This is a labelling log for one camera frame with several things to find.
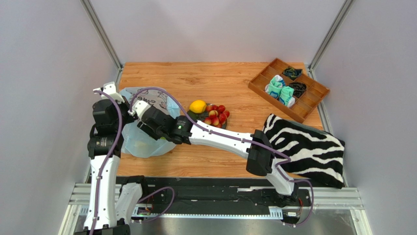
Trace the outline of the light blue printed plastic bag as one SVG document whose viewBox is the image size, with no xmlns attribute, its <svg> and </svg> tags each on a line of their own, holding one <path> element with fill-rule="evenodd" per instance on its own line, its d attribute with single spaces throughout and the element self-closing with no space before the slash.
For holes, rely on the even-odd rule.
<svg viewBox="0 0 417 235">
<path fill-rule="evenodd" d="M 176 118 L 180 115 L 180 107 L 165 93 L 158 90 L 147 90 L 140 93 L 135 101 L 144 101 L 165 114 Z M 176 146 L 163 138 L 155 140 L 138 127 L 138 121 L 126 124 L 122 130 L 124 143 L 122 152 L 138 158 L 149 158 L 164 155 Z"/>
</svg>

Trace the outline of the red strawberry bunch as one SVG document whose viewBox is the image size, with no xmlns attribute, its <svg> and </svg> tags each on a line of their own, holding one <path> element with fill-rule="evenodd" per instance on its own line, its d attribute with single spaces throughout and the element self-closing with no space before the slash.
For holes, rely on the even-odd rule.
<svg viewBox="0 0 417 235">
<path fill-rule="evenodd" d="M 209 104 L 204 112 L 203 122 L 207 125 L 225 129 L 229 117 L 230 112 L 226 110 L 224 105 Z"/>
</svg>

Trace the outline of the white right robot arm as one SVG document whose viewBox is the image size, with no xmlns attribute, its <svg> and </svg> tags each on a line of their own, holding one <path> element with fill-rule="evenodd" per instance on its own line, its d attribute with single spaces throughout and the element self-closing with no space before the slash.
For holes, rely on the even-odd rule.
<svg viewBox="0 0 417 235">
<path fill-rule="evenodd" d="M 130 114 L 139 120 L 139 128 L 155 140 L 164 138 L 176 145 L 204 145 L 231 152 L 246 159 L 246 170 L 264 176 L 282 196 L 291 196 L 296 188 L 280 164 L 289 157 L 274 150 L 265 134 L 238 133 L 194 121 L 189 115 L 173 118 L 154 106 L 139 102 Z"/>
</svg>

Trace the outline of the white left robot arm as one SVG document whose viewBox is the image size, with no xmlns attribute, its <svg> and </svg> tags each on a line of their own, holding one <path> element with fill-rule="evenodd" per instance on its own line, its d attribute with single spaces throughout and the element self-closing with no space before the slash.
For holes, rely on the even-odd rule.
<svg viewBox="0 0 417 235">
<path fill-rule="evenodd" d="M 87 145 L 91 166 L 91 193 L 82 235 L 129 235 L 129 222 L 143 194 L 144 177 L 128 177 L 116 199 L 116 172 L 120 162 L 125 124 L 133 122 L 127 101 L 114 105 L 104 99 L 93 105 L 94 125 Z"/>
</svg>

